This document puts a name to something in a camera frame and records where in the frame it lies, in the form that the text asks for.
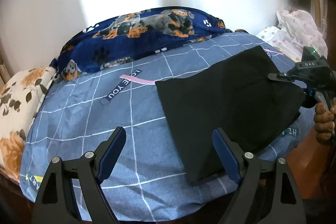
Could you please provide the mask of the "person's right hand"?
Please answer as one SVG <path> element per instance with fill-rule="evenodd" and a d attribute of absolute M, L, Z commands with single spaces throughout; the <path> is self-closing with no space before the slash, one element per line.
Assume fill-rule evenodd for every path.
<path fill-rule="evenodd" d="M 314 123 L 318 143 L 325 145 L 331 143 L 331 139 L 335 133 L 335 98 L 329 110 L 326 110 L 321 102 L 316 104 Z"/>

